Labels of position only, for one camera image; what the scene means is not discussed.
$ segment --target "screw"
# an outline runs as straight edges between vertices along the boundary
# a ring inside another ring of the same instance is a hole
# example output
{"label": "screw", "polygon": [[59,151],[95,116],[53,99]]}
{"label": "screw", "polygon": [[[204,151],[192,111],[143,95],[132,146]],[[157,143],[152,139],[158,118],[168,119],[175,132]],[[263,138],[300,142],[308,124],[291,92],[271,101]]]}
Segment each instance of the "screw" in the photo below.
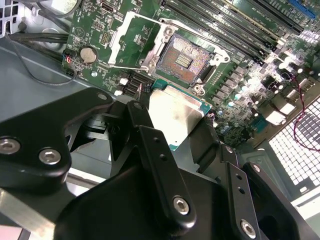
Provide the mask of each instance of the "screw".
{"label": "screw", "polygon": [[260,173],[260,168],[259,168],[257,165],[253,164],[253,168],[254,168],[254,170],[256,170],[258,173]]}
{"label": "screw", "polygon": [[225,146],[225,149],[229,152],[229,153],[233,153],[234,151],[232,150],[232,148],[231,147],[229,147],[229,146]]}
{"label": "screw", "polygon": [[102,100],[107,100],[107,96],[103,95],[103,94],[98,94],[98,98],[100,98]]}
{"label": "screw", "polygon": [[134,105],[137,109],[140,109],[140,110],[143,109],[142,105],[141,105],[139,102],[135,102],[133,105]]}
{"label": "screw", "polygon": [[57,150],[45,149],[39,153],[39,159],[41,162],[47,165],[55,165],[61,160],[61,155]]}
{"label": "screw", "polygon": [[187,215],[189,213],[189,205],[186,200],[181,197],[175,197],[173,199],[173,206],[182,215]]}
{"label": "screw", "polygon": [[150,68],[153,69],[155,66],[156,66],[156,64],[155,64],[153,61],[149,63],[149,67],[150,67]]}
{"label": "screw", "polygon": [[256,238],[257,235],[254,227],[246,220],[241,220],[241,228],[249,238]]}
{"label": "screw", "polygon": [[165,29],[165,33],[166,33],[167,35],[171,36],[172,34],[174,34],[174,31],[173,31],[170,27],[167,27],[167,28]]}
{"label": "screw", "polygon": [[98,73],[96,71],[92,71],[91,72],[91,76],[94,77],[94,78],[98,77]]}
{"label": "screw", "polygon": [[0,139],[0,154],[14,154],[19,151],[21,145],[17,140],[12,138]]}

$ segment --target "cable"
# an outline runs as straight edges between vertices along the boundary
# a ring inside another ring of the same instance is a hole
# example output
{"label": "cable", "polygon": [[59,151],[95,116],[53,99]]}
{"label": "cable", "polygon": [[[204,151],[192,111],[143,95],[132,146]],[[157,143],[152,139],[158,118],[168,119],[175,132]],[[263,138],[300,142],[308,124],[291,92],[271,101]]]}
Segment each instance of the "cable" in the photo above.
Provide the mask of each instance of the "cable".
{"label": "cable", "polygon": [[304,101],[304,97],[303,97],[303,93],[302,93],[302,89],[298,83],[298,81],[296,80],[296,78],[293,78],[292,80],[294,80],[297,84],[297,87],[298,87],[298,92],[299,92],[299,97],[300,97],[300,101],[301,101],[301,104],[302,104],[302,112],[301,112],[301,115],[297,118],[297,120],[295,121],[294,123],[294,126],[293,126],[293,138],[294,140],[296,141],[296,143],[298,143],[301,147],[305,148],[305,149],[308,149],[310,151],[317,151],[317,152],[320,152],[320,149],[315,149],[315,148],[312,148],[312,147],[307,147],[304,143],[301,143],[298,138],[297,138],[297,126],[298,126],[298,123],[304,118],[304,116],[306,115],[306,106],[305,106],[305,101]]}
{"label": "cable", "polygon": [[18,3],[38,3],[38,2],[45,2],[49,0],[14,0],[14,1]]}
{"label": "cable", "polygon": [[57,38],[57,39],[68,39],[68,34],[62,33],[50,33],[50,32],[41,32],[41,33],[14,33],[10,35],[10,38],[13,39],[34,39],[34,38]]}
{"label": "cable", "polygon": [[[34,7],[31,3],[27,3],[25,2],[24,5],[30,9],[32,11],[32,8]],[[64,30],[66,33],[70,32],[70,27],[68,24],[66,24],[65,22],[61,21],[60,19],[57,19],[53,16],[50,16],[46,13],[44,13],[44,11],[39,10],[38,14],[46,19],[48,19],[49,21],[53,22],[55,25],[57,25],[59,28],[61,28],[62,30]]]}
{"label": "cable", "polygon": [[6,33],[5,34],[5,38],[12,44],[13,48],[14,48],[14,51],[17,55],[17,57],[20,59],[21,61],[21,64],[23,65],[23,67],[25,68],[25,70],[27,71],[27,73],[30,75],[30,77],[35,80],[36,82],[40,83],[40,84],[43,84],[43,85],[47,85],[47,86],[64,86],[64,85],[67,85],[71,82],[73,82],[73,80],[75,80],[78,76],[78,72],[77,70],[73,67],[72,64],[69,64],[70,68],[72,68],[72,70],[74,71],[74,76],[69,79],[68,81],[65,81],[65,82],[60,82],[60,83],[51,83],[51,82],[46,82],[46,81],[43,81],[43,80],[40,80],[38,78],[36,78],[29,70],[28,66],[26,65],[23,57],[21,56],[17,46],[15,45],[15,43],[11,40],[11,38],[9,37],[9,35]]}
{"label": "cable", "polygon": [[46,7],[44,7],[40,2],[37,2],[36,4],[39,6],[39,8],[41,10],[44,11],[45,14],[54,17],[54,18],[58,18],[58,19],[65,19],[67,17],[70,17],[80,6],[82,0],[76,0],[76,4],[74,5],[74,7],[67,13],[65,14],[55,14],[53,11],[47,9]]}
{"label": "cable", "polygon": [[50,44],[66,44],[67,39],[58,39],[58,38],[49,38],[49,37],[37,37],[37,38],[12,38],[11,40],[20,40],[20,41],[27,41],[27,42],[42,42],[42,43],[50,43]]}

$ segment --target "ram slot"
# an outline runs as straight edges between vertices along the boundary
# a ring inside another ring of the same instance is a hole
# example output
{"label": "ram slot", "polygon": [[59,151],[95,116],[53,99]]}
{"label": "ram slot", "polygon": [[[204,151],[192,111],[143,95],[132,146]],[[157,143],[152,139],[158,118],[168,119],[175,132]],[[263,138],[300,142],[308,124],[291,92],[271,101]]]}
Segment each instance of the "ram slot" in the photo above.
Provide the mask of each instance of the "ram slot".
{"label": "ram slot", "polygon": [[[213,12],[215,12],[215,14],[217,15],[223,15],[223,18],[228,21],[230,24],[237,26],[239,29],[241,29],[242,31],[245,32],[245,34],[247,34],[248,36],[250,36],[251,38],[255,39],[257,42],[259,42],[261,45],[269,48],[270,46],[273,46],[274,44],[268,40],[266,40],[265,38],[259,36],[258,34],[254,34],[250,29],[241,26],[241,24],[239,24],[237,22],[236,19],[233,19],[231,16],[229,16],[228,14],[224,13],[223,11],[221,11],[218,7],[216,7],[215,5],[211,4],[211,2],[207,2],[205,0],[198,0],[200,3],[202,3],[203,6],[206,6],[207,8],[209,8],[210,10],[212,10]],[[249,22],[248,20],[244,19],[242,17],[241,19],[242,21],[244,21],[248,26],[250,26],[251,29],[255,29],[257,32],[264,34],[259,28],[257,28],[255,25],[253,25],[251,22]]]}
{"label": "ram slot", "polygon": [[250,48],[254,49],[258,53],[260,53],[260,51],[261,51],[262,55],[265,53],[265,51],[263,49],[261,49],[260,47],[258,47],[254,43],[252,43],[251,41],[247,40],[243,36],[239,35],[235,31],[232,31],[230,28],[226,27],[222,22],[215,20],[207,12],[204,12],[200,8],[197,8],[197,6],[190,4],[190,1],[189,2],[186,2],[185,0],[178,0],[178,1],[182,4],[184,4],[185,6],[187,6],[188,8],[190,8],[191,10],[193,10],[195,13],[199,14],[202,18],[204,18],[206,21],[208,21],[208,23],[210,23],[211,25],[216,24],[220,29],[222,29],[223,31],[228,33],[230,36],[233,36],[233,38],[237,39],[239,42],[242,42],[243,44],[248,45]]}
{"label": "ram slot", "polygon": [[273,21],[277,22],[279,25],[283,26],[289,32],[300,35],[304,30],[302,26],[292,21],[286,15],[283,15],[282,12],[275,9],[269,3],[264,0],[247,0],[252,6],[256,7],[263,11],[264,14],[268,15]]}
{"label": "ram slot", "polygon": [[252,59],[256,59],[256,58],[260,59],[259,54],[257,54],[257,53],[253,54],[253,53],[247,51],[242,46],[239,46],[234,41],[229,40],[223,34],[214,30],[210,26],[206,25],[204,22],[200,21],[196,17],[192,16],[191,14],[184,13],[183,10],[179,9],[176,5],[172,4],[171,2],[166,2],[165,7],[173,12],[178,13],[179,15],[183,16],[184,18],[190,20],[194,25],[198,26],[200,29],[203,29],[205,31],[210,32],[211,34],[214,35],[215,38],[220,39],[220,41],[227,43],[228,45],[232,46],[233,48],[237,49],[239,52],[247,55],[248,57],[250,57]]}

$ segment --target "capacitor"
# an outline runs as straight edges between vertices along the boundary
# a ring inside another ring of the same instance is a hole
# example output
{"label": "capacitor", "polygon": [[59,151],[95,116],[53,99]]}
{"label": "capacitor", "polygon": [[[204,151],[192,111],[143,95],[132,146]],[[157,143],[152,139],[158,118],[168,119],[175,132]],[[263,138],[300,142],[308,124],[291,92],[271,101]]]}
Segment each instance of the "capacitor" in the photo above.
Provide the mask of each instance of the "capacitor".
{"label": "capacitor", "polygon": [[285,69],[288,66],[287,62],[283,62],[279,59],[274,60],[274,64],[278,67],[278,69]]}
{"label": "capacitor", "polygon": [[226,130],[225,130],[224,128],[221,128],[221,129],[220,129],[220,133],[221,133],[221,134],[225,134],[225,133],[226,133]]}
{"label": "capacitor", "polygon": [[290,63],[292,61],[292,58],[285,53],[282,53],[280,55],[280,59],[287,63]]}
{"label": "capacitor", "polygon": [[255,110],[253,107],[251,108],[251,113],[252,113],[252,115],[253,115],[255,118],[259,116],[258,111]]}
{"label": "capacitor", "polygon": [[227,101],[226,101],[226,104],[227,104],[229,107],[233,107],[233,106],[235,105],[235,103],[234,103],[231,99],[227,100]]}
{"label": "capacitor", "polygon": [[247,90],[249,89],[248,86],[246,86],[246,84],[245,84],[243,81],[239,82],[239,88],[240,88],[243,92],[245,92],[245,91],[247,91]]}
{"label": "capacitor", "polygon": [[315,74],[315,71],[313,69],[311,69],[310,67],[306,66],[303,71],[308,74],[308,75],[313,75]]}
{"label": "capacitor", "polygon": [[227,122],[225,122],[224,124],[223,124],[223,128],[225,129],[225,130],[228,130],[230,127],[229,127],[229,123],[227,123]]}
{"label": "capacitor", "polygon": [[279,90],[284,89],[284,86],[283,86],[280,82],[276,82],[276,83],[275,83],[275,86],[276,86]]}
{"label": "capacitor", "polygon": [[277,88],[276,85],[273,85],[273,86],[271,87],[271,91],[272,91],[274,94],[278,94],[278,93],[279,93],[279,89]]}
{"label": "capacitor", "polygon": [[224,114],[224,111],[222,110],[221,107],[219,107],[217,110],[216,110],[216,113],[219,115],[219,116],[222,116]]}
{"label": "capacitor", "polygon": [[289,67],[292,68],[293,70],[295,70],[298,74],[301,74],[304,71],[304,69],[302,67],[298,66],[297,64],[295,64],[293,62],[291,62],[289,64]]}
{"label": "capacitor", "polygon": [[241,93],[238,92],[238,91],[235,91],[232,95],[233,95],[235,100],[239,100],[241,98],[241,96],[242,96]]}
{"label": "capacitor", "polygon": [[254,84],[254,83],[256,82],[255,79],[252,78],[252,77],[250,77],[250,76],[245,77],[244,80],[245,80],[249,85],[252,85],[252,84]]}
{"label": "capacitor", "polygon": [[252,102],[253,102],[255,105],[257,105],[257,104],[259,103],[258,98],[255,97],[255,96],[252,96],[252,97],[251,97],[251,100],[252,100]]}

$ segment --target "connector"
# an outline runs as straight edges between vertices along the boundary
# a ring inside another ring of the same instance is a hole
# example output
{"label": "connector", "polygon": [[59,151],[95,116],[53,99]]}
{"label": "connector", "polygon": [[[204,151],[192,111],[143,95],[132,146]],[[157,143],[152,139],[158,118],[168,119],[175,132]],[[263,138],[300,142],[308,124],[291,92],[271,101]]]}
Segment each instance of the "connector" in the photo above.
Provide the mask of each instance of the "connector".
{"label": "connector", "polygon": [[306,8],[305,6],[303,6],[299,0],[288,0],[288,2],[294,6],[295,8],[297,8],[301,13],[303,13],[304,15],[306,15],[307,17],[311,18],[311,19],[315,19],[316,15],[311,12],[308,8]]}

